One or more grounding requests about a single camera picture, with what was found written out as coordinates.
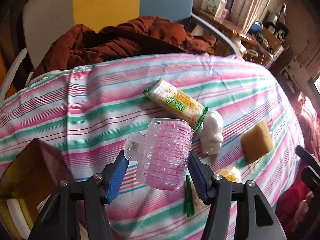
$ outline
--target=sponge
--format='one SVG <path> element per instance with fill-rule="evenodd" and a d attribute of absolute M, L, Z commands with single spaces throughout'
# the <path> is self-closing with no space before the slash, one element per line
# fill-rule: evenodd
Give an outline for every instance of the sponge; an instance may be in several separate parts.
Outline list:
<path fill-rule="evenodd" d="M 265 121 L 257 123 L 241 137 L 248 164 L 251 164 L 273 149 L 269 127 Z"/>

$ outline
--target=green packet edge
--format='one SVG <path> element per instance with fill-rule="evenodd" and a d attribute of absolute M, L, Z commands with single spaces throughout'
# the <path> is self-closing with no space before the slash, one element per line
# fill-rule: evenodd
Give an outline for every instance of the green packet edge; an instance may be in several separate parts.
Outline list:
<path fill-rule="evenodd" d="M 208 112 L 208 109 L 209 109 L 209 107 L 206 107 L 206 108 L 204 109 L 202 115 L 200 116 L 199 121 L 198 121 L 198 123 L 197 123 L 197 125 L 196 125 L 196 127 L 195 127 L 195 129 L 194 129 L 195 132 L 196 132 L 196 131 L 199 129 L 199 127 L 201 126 L 201 124 L 202 124 L 202 122 L 203 122 L 203 119 L 204 119 L 204 117 L 205 117 L 205 114 Z"/>
<path fill-rule="evenodd" d="M 143 93 L 143 94 L 149 93 L 150 90 L 153 89 L 153 87 L 154 87 L 156 84 L 158 84 L 158 82 L 159 82 L 160 80 L 161 80 L 161 78 L 159 78 L 159 79 L 156 81 L 156 83 L 154 83 L 153 85 L 151 85 L 150 87 L 148 87 L 147 89 L 145 89 L 142 93 Z"/>

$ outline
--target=cracker packet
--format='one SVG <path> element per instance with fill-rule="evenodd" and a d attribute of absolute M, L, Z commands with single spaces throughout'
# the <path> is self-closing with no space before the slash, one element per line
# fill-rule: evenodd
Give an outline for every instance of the cracker packet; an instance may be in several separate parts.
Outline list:
<path fill-rule="evenodd" d="M 208 107 L 204 107 L 162 78 L 144 90 L 143 94 L 178 119 L 188 122 L 194 131 L 199 129 L 208 111 Z"/>

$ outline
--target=box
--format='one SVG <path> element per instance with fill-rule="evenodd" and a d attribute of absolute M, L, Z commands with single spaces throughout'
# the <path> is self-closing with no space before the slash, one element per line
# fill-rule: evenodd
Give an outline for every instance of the box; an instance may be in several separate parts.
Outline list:
<path fill-rule="evenodd" d="M 229 11 L 226 8 L 224 8 L 222 11 L 220 20 L 223 21 L 225 18 L 228 18 L 228 16 L 229 16 Z"/>
<path fill-rule="evenodd" d="M 226 0 L 209 0 L 208 10 L 220 19 L 226 4 Z"/>
<path fill-rule="evenodd" d="M 10 215 L 8 198 L 18 200 L 31 230 L 39 215 L 37 206 L 63 179 L 74 181 L 61 152 L 38 139 L 32 140 L 15 157 L 0 179 L 0 222 L 3 226 L 0 228 L 0 239 L 23 239 Z"/>

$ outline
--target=striped bedsheet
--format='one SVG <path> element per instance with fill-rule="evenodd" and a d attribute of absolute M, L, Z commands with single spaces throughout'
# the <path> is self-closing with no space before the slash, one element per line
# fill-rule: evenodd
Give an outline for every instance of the striped bedsheet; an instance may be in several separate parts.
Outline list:
<path fill-rule="evenodd" d="M 168 113 L 142 91 L 159 78 L 181 88 L 223 117 L 224 142 L 216 156 L 193 149 L 215 171 L 238 161 L 243 182 L 253 179 L 270 204 L 294 181 L 303 137 L 294 111 L 268 70 L 242 60 L 187 54 L 152 55 L 47 73 L 0 105 L 0 175 L 33 138 L 59 148 L 77 181 L 115 160 L 128 134 L 145 133 L 154 117 Z M 246 165 L 241 135 L 265 120 L 274 149 Z M 124 239 L 200 239 L 208 208 L 188 218 L 184 188 L 161 191 L 135 181 L 130 162 L 118 197 L 107 206 L 113 230 Z M 233 203 L 227 239 L 235 230 Z"/>

